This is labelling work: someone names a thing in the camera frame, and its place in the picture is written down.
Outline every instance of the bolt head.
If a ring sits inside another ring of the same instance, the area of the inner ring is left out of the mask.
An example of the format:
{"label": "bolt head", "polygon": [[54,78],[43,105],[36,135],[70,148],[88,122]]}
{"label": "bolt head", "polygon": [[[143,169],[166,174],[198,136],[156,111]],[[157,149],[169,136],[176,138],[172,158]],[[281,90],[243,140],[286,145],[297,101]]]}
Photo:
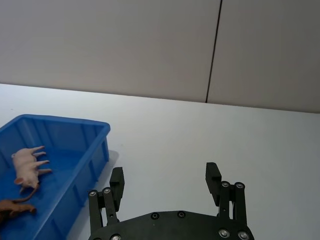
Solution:
{"label": "bolt head", "polygon": [[220,235],[220,237],[226,239],[226,238],[228,238],[230,236],[230,233],[226,229],[220,229],[219,230],[219,235]]}
{"label": "bolt head", "polygon": [[104,192],[105,194],[108,194],[108,193],[111,192],[111,190],[110,190],[110,188],[106,188],[105,190],[103,190],[103,192]]}
{"label": "bolt head", "polygon": [[237,187],[238,189],[243,189],[245,186],[244,186],[242,183],[238,182],[238,183],[236,184],[236,187]]}
{"label": "bolt head", "polygon": [[227,183],[226,181],[224,181],[222,184],[221,184],[223,187],[229,187],[229,183]]}
{"label": "bolt head", "polygon": [[249,235],[248,233],[246,233],[245,231],[240,231],[238,233],[238,236],[241,240],[248,240],[249,239]]}
{"label": "bolt head", "polygon": [[91,191],[90,193],[89,193],[89,195],[92,197],[92,196],[94,196],[94,195],[96,195],[97,194],[97,192],[96,191]]}
{"label": "bolt head", "polygon": [[110,240],[120,240],[121,236],[120,235],[113,235]]}

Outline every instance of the mouse ear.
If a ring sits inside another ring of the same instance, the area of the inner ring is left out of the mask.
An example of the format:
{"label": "mouse ear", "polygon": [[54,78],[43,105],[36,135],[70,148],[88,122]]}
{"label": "mouse ear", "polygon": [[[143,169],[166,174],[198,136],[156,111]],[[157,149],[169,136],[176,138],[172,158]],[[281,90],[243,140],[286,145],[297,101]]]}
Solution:
{"label": "mouse ear", "polygon": [[22,177],[17,177],[13,182],[14,184],[20,185],[24,182],[24,179]]}

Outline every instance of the white table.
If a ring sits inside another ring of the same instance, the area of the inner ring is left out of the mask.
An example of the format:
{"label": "white table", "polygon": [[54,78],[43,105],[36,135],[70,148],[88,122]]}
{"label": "white table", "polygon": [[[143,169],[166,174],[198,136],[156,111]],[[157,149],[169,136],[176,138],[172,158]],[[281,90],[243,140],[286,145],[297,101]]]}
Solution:
{"label": "white table", "polygon": [[[0,125],[21,114],[111,125],[109,167],[123,167],[120,221],[154,211],[216,215],[206,162],[246,185],[256,240],[319,239],[320,115],[0,84]],[[69,233],[88,240],[88,205]]]}

